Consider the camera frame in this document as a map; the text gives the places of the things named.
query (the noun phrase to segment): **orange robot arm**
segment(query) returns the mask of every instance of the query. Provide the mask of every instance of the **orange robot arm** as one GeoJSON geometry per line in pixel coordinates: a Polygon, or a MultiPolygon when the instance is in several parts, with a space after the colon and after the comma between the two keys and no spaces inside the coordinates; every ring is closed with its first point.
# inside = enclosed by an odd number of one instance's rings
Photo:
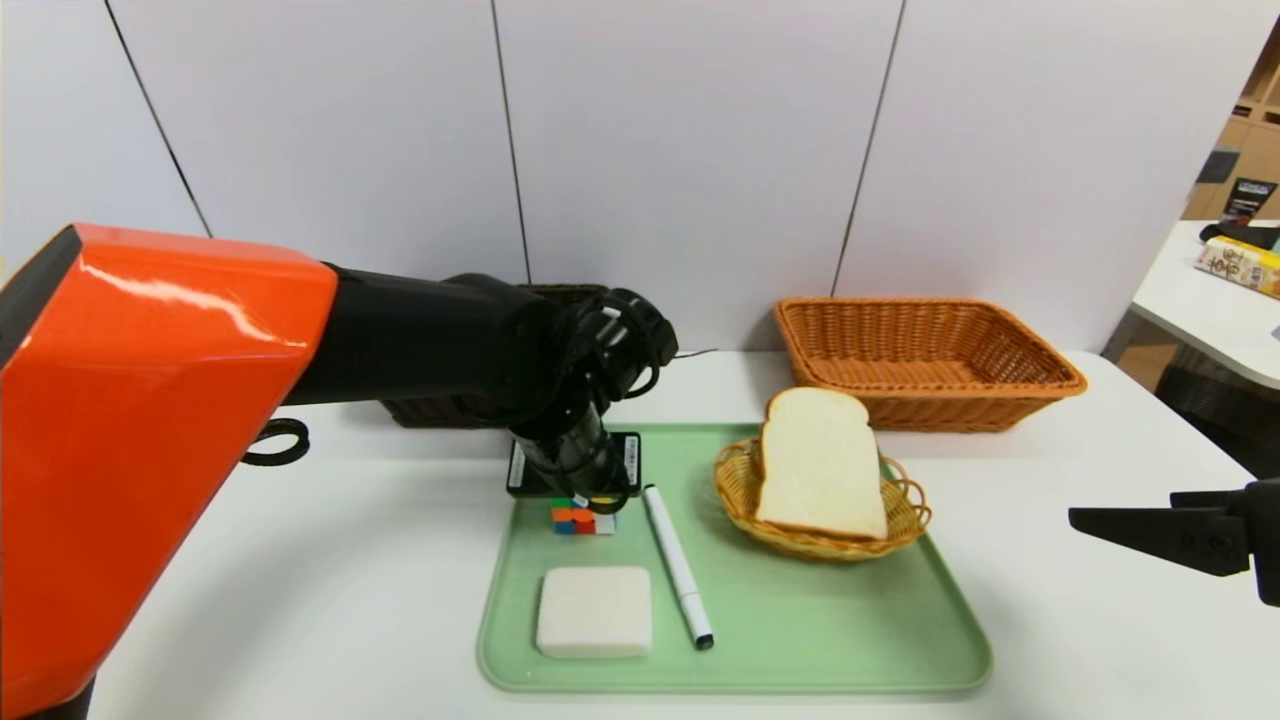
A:
{"type": "Polygon", "coordinates": [[[237,461],[300,455],[246,454],[282,404],[449,397],[477,425],[512,428],[530,477],[548,479],[521,493],[611,497],[616,511],[639,488],[599,414],[653,387],[675,352],[671,324],[625,290],[557,309],[481,274],[430,282],[65,228],[0,291],[0,720],[83,714],[237,461]]]}
{"type": "Polygon", "coordinates": [[[306,369],[333,269],[72,225],[0,295],[3,708],[76,696],[306,369]]]}

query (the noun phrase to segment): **bread slice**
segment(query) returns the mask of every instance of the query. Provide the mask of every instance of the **bread slice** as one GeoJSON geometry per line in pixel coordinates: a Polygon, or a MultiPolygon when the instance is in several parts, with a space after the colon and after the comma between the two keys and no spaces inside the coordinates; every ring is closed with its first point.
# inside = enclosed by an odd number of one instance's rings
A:
{"type": "Polygon", "coordinates": [[[842,537],[884,539],[879,454],[867,407],[831,389],[797,387],[769,401],[755,516],[842,537]]]}

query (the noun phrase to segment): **green tray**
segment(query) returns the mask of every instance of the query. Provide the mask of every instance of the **green tray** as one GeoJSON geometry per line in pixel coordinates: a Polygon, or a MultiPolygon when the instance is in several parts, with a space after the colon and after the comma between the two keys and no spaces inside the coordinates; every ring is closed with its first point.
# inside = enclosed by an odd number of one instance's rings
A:
{"type": "Polygon", "coordinates": [[[928,536],[852,565],[777,555],[719,505],[712,465],[755,425],[643,425],[643,482],[662,489],[689,556],[716,647],[685,628],[644,502],[612,537],[557,536],[549,501],[517,502],[480,628],[480,667],[511,692],[923,693],[973,688],[991,646],[928,536]],[[653,582],[653,653],[554,660],[534,643],[543,575],[562,565],[639,565],[653,582]]]}

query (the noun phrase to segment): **white marker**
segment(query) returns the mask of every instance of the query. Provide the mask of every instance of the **white marker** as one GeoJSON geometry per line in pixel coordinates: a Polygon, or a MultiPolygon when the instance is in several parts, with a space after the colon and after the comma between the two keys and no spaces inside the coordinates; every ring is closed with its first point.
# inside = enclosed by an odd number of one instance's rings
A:
{"type": "Polygon", "coordinates": [[[649,523],[653,525],[653,534],[658,536],[662,557],[667,561],[671,584],[676,585],[680,610],[684,611],[689,632],[694,635],[694,647],[708,650],[716,644],[716,638],[712,637],[712,621],[707,618],[707,610],[703,609],[703,598],[698,594],[694,571],[689,569],[685,548],[680,547],[676,527],[671,524],[671,515],[667,514],[667,506],[663,505],[658,488],[645,486],[644,503],[649,509],[649,523]]]}

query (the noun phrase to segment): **rubik's cube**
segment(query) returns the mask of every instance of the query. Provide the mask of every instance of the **rubik's cube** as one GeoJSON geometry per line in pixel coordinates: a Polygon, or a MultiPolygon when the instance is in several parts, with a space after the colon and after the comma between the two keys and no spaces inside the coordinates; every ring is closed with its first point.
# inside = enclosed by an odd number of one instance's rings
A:
{"type": "Polygon", "coordinates": [[[552,501],[552,524],[557,536],[612,536],[618,529],[616,515],[591,512],[585,501],[580,503],[567,497],[552,501]]]}

